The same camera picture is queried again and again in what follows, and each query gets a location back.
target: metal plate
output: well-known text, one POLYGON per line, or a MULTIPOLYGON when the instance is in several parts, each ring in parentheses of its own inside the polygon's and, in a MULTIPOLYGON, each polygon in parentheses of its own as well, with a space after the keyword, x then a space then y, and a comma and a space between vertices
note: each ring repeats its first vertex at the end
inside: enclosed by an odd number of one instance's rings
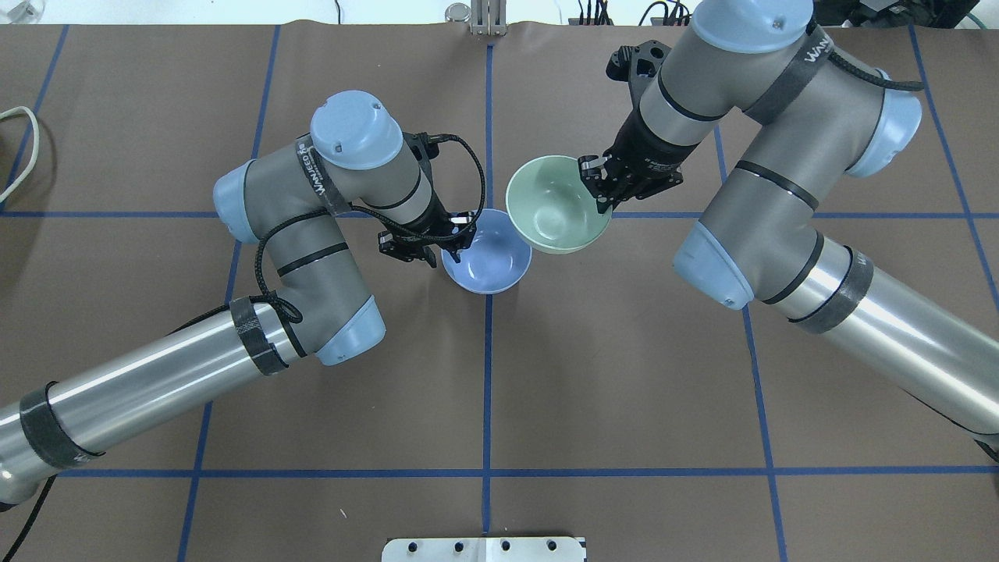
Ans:
POLYGON ((382 562, 585 562, 586 539, 574 537, 499 537, 395 539, 382 562))

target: brown table surface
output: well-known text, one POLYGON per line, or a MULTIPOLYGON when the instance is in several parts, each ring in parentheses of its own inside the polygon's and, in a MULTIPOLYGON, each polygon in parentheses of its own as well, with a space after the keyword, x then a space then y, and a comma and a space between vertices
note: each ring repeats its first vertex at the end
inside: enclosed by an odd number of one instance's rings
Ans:
MULTIPOLYGON (((503 208, 523 162, 611 143, 629 101, 607 56, 679 32, 0 28, 0 109, 34 105, 44 127, 0 212, 0 401, 255 292, 253 248, 215 218, 212 186, 306 131, 329 95, 368 90, 405 130, 462 135, 503 208)), ((833 36, 929 88, 910 147, 844 178, 816 226, 999 336, 999 35, 833 36)), ((0 178, 24 132, 0 124, 0 178)), ((385 341, 68 472, 18 560, 375 561, 389 538, 484 531, 584 536, 593 561, 995 560, 999 470, 971 439, 775 311, 728 311, 671 271, 755 132, 726 117, 684 185, 622 205, 584 251, 535 252, 495 297, 380 255, 378 222, 342 220, 385 341)), ((460 149, 435 176, 450 208, 475 206, 460 149)), ((0 516, 0 548, 30 509, 0 516)))

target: blue tape line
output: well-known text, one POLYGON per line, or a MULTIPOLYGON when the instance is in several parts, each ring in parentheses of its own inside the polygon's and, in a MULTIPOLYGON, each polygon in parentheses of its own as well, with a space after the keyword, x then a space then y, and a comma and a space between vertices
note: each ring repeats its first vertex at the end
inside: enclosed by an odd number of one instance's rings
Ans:
MULTIPOLYGON (((696 219, 700 211, 614 211, 619 219, 696 219)), ((817 219, 966 219, 964 213, 815 213, 817 219)), ((999 213, 971 213, 978 220, 999 219, 999 213)), ((218 219, 215 211, 0 211, 0 218, 96 218, 96 219, 218 219)), ((351 211, 338 219, 370 219, 371 215, 351 211)))
MULTIPOLYGON (((194 470, 77 468, 60 477, 68 478, 191 478, 194 470)), ((199 477, 228 479, 420 479, 482 478, 478 468, 418 469, 204 469, 199 477)), ((499 468, 489 471, 491 478, 714 478, 762 476, 876 476, 876 475, 957 475, 999 474, 999 465, 927 465, 927 466, 804 466, 804 467, 733 467, 733 468, 499 468)))
POLYGON ((191 478, 193 470, 145 468, 76 468, 59 474, 60 478, 191 478))
POLYGON ((217 219, 214 211, 6 211, 9 218, 60 219, 217 219))
POLYGON ((481 478, 483 471, 478 468, 428 468, 428 469, 290 469, 290 470, 203 470, 202 478, 233 479, 387 479, 387 478, 481 478))
POLYGON ((233 244, 233 257, 229 262, 229 277, 226 282, 226 300, 224 302, 229 302, 233 300, 233 292, 236 290, 236 274, 240 269, 240 254, 243 250, 243 243, 237 240, 233 244))
POLYGON ((968 230, 971 231, 971 238, 975 242, 975 250, 978 252, 978 260, 982 264, 982 271, 985 273, 985 282, 988 283, 989 292, 992 293, 992 304, 999 311, 999 291, 996 289, 995 278, 992 276, 992 269, 989 267, 988 258, 985 256, 985 249, 982 247, 982 240, 978 236, 978 227, 975 226, 975 219, 971 214, 971 206, 968 204, 968 197, 961 184, 961 177, 957 173, 957 165, 954 163, 954 156, 950 151, 950 144, 947 142, 947 135, 943 131, 943 124, 937 114, 936 104, 933 102, 933 93, 930 90, 930 82, 926 78, 926 68, 923 66, 923 55, 919 50, 919 40, 916 38, 916 29, 909 25, 909 38, 912 40, 912 51, 916 56, 916 66, 919 67, 919 79, 926 85, 926 103, 930 107, 930 115, 933 116, 933 124, 936 126, 937 135, 940 137, 940 144, 943 145, 943 154, 947 158, 947 166, 950 167, 950 175, 954 179, 954 187, 957 189, 957 196, 961 200, 961 208, 964 209, 964 217, 968 222, 968 230))
POLYGON ((676 478, 766 476, 763 467, 746 468, 512 468, 491 471, 495 478, 676 478))
POLYGON ((815 213, 817 219, 963 219, 963 213, 815 213))
POLYGON ((614 211, 612 218, 615 219, 699 219, 701 213, 693 211, 673 211, 673 212, 634 212, 634 211, 614 211))
MULTIPOLYGON (((68 34, 69 26, 64 25, 62 33, 59 34, 59 41, 56 43, 56 49, 52 52, 52 60, 49 61, 49 69, 45 72, 45 79, 42 80, 42 87, 38 90, 38 97, 35 98, 35 105, 31 108, 31 110, 35 112, 36 116, 42 109, 42 101, 45 100, 45 94, 49 91, 49 84, 52 82, 52 75, 55 74, 56 63, 59 62, 59 56, 62 54, 62 48, 63 45, 66 44, 66 36, 68 34)), ((24 135, 21 136, 21 144, 17 148, 17 155, 14 156, 14 163, 11 165, 10 175, 7 176, 7 183, 4 184, 5 189, 6 186, 14 183, 14 178, 17 177, 18 168, 21 166, 21 159, 24 158, 24 151, 28 147, 28 137, 30 136, 30 133, 31 124, 29 123, 24 127, 24 135)), ((6 201, 0 202, 0 213, 3 212, 6 203, 6 201)))
MULTIPOLYGON (((493 48, 486 46, 486 206, 494 207, 493 189, 493 48)), ((492 526, 493 481, 493 295, 486 295, 483 378, 483 534, 492 526)))
POLYGON ((184 510, 184 526, 181 528, 181 543, 177 549, 178 562, 187 557, 188 542, 191 538, 191 526, 194 524, 194 508, 198 500, 198 485, 201 483, 201 464, 205 458, 205 442, 208 440, 208 421, 212 417, 212 403, 205 404, 201 416, 201 431, 198 433, 198 450, 195 453, 194 470, 191 475, 191 487, 188 489, 188 503, 184 510))
POLYGON ((281 26, 274 26, 274 36, 271 38, 271 58, 267 63, 267 77, 264 78, 264 95, 260 99, 260 113, 257 117, 257 133, 253 139, 253 150, 250 158, 260 154, 260 139, 264 134, 264 117, 267 115, 267 101, 271 97, 271 78, 274 76, 274 61, 278 58, 278 39, 281 37, 281 26))
POLYGON ((493 208, 493 44, 486 46, 486 206, 493 208))
POLYGON ((770 448, 770 429, 766 421, 766 405, 763 401, 763 384, 759 377, 759 361, 756 355, 756 339, 752 332, 752 318, 749 307, 742 309, 742 325, 749 347, 749 360, 752 365, 753 390, 756 394, 756 415, 759 417, 759 433, 763 441, 763 460, 767 469, 767 484, 770 488, 770 509, 773 512, 773 526, 777 536, 777 553, 781 562, 787 562, 787 543, 784 540, 784 520, 780 515, 780 496, 777 494, 777 478, 773 472, 773 452, 770 448))
POLYGON ((485 379, 483 381, 483 533, 490 532, 493 470, 493 295, 486 295, 485 379))
POLYGON ((725 165, 725 148, 721 143, 721 125, 714 126, 714 151, 718 153, 718 175, 721 183, 728 179, 728 166, 725 165))
MULTIPOLYGON (((264 120, 267 117, 267 101, 271 93, 271 79, 274 76, 274 62, 278 57, 278 39, 281 37, 281 26, 274 26, 271 37, 271 56, 267 63, 267 75, 264 79, 264 92, 260 100, 260 113, 257 116, 257 131, 254 134, 251 158, 257 158, 260 150, 260 139, 264 133, 264 120)), ((229 278, 226 284, 226 302, 233 299, 236 287, 236 274, 239 271, 240 250, 242 244, 237 241, 233 245, 233 259, 229 267, 229 278)), ((191 537, 191 525, 194 522, 194 510, 198 501, 198 485, 202 478, 202 463, 205 460, 205 445, 208 441, 209 422, 212 419, 212 402, 205 404, 201 419, 201 431, 198 434, 198 450, 194 460, 194 475, 191 477, 191 489, 188 493, 188 505, 184 513, 184 526, 181 530, 181 542, 177 551, 177 562, 184 562, 187 557, 188 541, 191 537)))
POLYGON ((876 474, 999 474, 999 466, 834 466, 774 468, 777 476, 850 476, 876 474))

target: blue bowl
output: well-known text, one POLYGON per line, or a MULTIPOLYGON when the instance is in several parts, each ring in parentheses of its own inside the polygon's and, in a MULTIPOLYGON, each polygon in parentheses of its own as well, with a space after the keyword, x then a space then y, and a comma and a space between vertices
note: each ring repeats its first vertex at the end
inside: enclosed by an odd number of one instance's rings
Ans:
POLYGON ((483 209, 476 221, 472 246, 462 250, 461 263, 441 252, 444 269, 456 283, 480 295, 494 295, 509 289, 527 272, 530 246, 513 228, 509 215, 500 209, 483 209))

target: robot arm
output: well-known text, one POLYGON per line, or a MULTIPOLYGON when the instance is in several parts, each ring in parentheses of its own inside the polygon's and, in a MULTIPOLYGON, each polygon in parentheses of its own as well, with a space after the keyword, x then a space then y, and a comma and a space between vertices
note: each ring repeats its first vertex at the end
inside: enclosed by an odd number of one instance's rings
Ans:
POLYGON ((266 246, 281 289, 266 288, 258 252, 262 296, 0 409, 0 511, 47 477, 300 358, 336 365, 377 345, 385 324, 332 215, 362 209, 347 203, 360 199, 387 223, 383 253, 433 266, 434 242, 458 259, 478 212, 448 213, 429 162, 456 138, 406 135, 374 96, 342 92, 310 134, 221 178, 220 218, 241 242, 266 246))
POLYGON ((869 176, 911 140, 921 106, 905 90, 918 86, 836 50, 807 0, 705 0, 691 31, 671 51, 647 42, 611 57, 633 110, 601 158, 579 159, 598 210, 682 181, 686 155, 742 109, 762 128, 677 252, 677 273, 728 308, 772 305, 999 461, 999 343, 809 224, 844 172, 869 176))

